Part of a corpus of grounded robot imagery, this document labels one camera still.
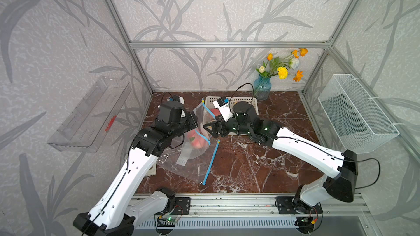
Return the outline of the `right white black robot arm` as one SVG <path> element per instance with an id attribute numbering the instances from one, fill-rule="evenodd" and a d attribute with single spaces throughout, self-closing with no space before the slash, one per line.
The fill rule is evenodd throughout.
<path id="1" fill-rule="evenodd" d="M 292 200 L 292 207 L 297 211 L 310 210 L 331 198 L 353 202 L 358 178 L 356 153 L 328 149 L 293 133 L 278 122 L 260 119 L 254 107 L 247 102 L 238 102 L 232 109 L 228 104 L 217 106 L 217 109 L 221 116 L 203 126 L 214 138 L 225 137 L 229 133 L 247 135 L 255 143 L 286 152 L 323 173 L 321 178 L 298 188 Z"/>

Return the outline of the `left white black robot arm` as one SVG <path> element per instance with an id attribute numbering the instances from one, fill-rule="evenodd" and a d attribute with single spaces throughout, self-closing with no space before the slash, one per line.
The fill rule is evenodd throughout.
<path id="1" fill-rule="evenodd" d="M 151 127 L 141 129 L 130 147 L 128 158 L 97 204 L 76 216 L 73 226 L 86 236 L 130 236 L 145 220 L 167 214 L 175 207 L 176 194 L 162 188 L 130 206 L 141 181 L 172 141 L 198 127 L 198 117 L 186 111 L 183 98 L 173 96 L 160 105 Z"/>

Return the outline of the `white plastic fruit basket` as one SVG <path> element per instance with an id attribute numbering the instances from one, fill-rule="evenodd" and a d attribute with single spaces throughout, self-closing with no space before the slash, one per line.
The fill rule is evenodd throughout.
<path id="1" fill-rule="evenodd" d="M 219 98 L 220 96 L 207 96 L 205 98 L 205 106 L 215 115 L 215 117 L 221 116 L 219 109 L 217 109 L 213 104 Z M 233 105 L 240 101 L 245 101 L 251 104 L 254 107 L 256 114 L 259 114 L 257 100 L 251 97 L 234 97 L 233 101 L 231 102 L 231 108 Z"/>

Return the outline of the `pink peach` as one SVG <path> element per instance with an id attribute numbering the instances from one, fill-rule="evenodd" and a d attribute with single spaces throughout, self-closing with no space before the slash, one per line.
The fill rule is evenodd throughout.
<path id="1" fill-rule="evenodd" d="M 190 144 L 196 149 L 201 149 L 207 144 L 207 142 L 200 136 L 193 136 L 190 138 Z"/>

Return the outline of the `clear zip-top bag blue zipper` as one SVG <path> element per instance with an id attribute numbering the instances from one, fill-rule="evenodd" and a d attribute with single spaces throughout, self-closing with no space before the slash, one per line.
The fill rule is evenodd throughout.
<path id="1" fill-rule="evenodd" d="M 198 117 L 198 127 L 173 140 L 173 148 L 166 149 L 158 158 L 157 165 L 196 183 L 205 185 L 217 153 L 220 140 L 212 137 L 203 125 L 215 120 L 215 115 L 202 102 L 193 112 Z M 207 144 L 196 149 L 190 144 L 190 138 L 200 136 Z"/>

